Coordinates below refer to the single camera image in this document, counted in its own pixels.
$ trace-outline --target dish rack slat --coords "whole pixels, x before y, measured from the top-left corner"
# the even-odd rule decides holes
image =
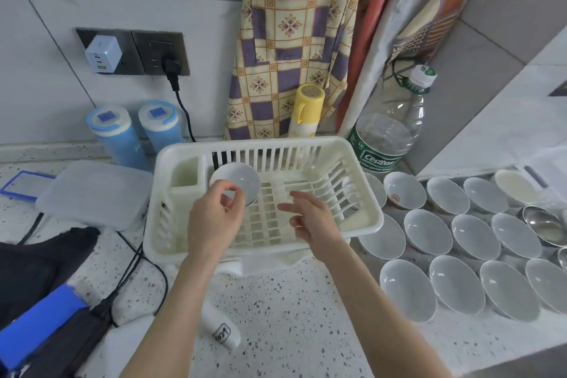
[[[278,203],[291,202],[292,190],[325,202],[344,237],[373,233],[383,223],[382,210],[351,145],[342,138],[175,144],[162,150],[156,162],[144,238],[149,259],[165,265],[183,260],[192,204],[207,190],[213,172],[229,162],[254,167],[261,190],[245,209],[243,224],[224,260],[306,248],[289,225],[291,215],[277,209]],[[347,184],[349,196],[345,195]]]

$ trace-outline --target blue qr code sticker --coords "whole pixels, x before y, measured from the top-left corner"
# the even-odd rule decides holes
[[[105,113],[97,115],[97,117],[103,123],[106,123],[107,121],[114,120],[114,118],[117,118],[115,116],[114,112],[112,112],[112,111],[106,111]]]
[[[162,115],[167,115],[167,112],[161,106],[158,106],[157,108],[150,109],[150,115],[154,118],[157,118]]]

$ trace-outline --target blue frame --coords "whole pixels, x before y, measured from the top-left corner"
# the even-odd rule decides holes
[[[37,177],[49,178],[51,180],[54,180],[56,178],[55,175],[47,175],[45,173],[30,172],[29,170],[21,170],[20,172],[18,172],[18,174],[14,178],[12,178],[2,188],[0,188],[0,194],[3,194],[4,196],[8,196],[12,199],[18,199],[20,201],[35,202],[38,199],[35,196],[29,196],[27,194],[14,193],[13,191],[7,191],[6,190],[6,188],[10,187],[12,182],[14,182],[20,175],[22,175],[24,173],[28,174],[28,175],[35,175]]]

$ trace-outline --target blue object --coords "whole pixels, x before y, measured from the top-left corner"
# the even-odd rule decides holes
[[[4,187],[0,188],[0,194],[12,199],[35,202],[54,179],[53,175],[21,170]]]
[[[121,106],[94,109],[87,116],[87,124],[118,165],[150,170],[126,109]]]
[[[122,50],[115,36],[97,35],[84,51],[84,54],[87,56],[93,72],[113,74],[122,57]]]
[[[0,330],[0,360],[6,369],[16,368],[76,311],[86,307],[73,289],[63,284]]]
[[[171,103],[146,103],[138,111],[138,118],[156,154],[168,145],[184,142],[177,109]]]

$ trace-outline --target gray floor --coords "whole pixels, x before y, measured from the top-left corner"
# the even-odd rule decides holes
[[[567,345],[558,346],[463,378],[563,378],[567,377]]]

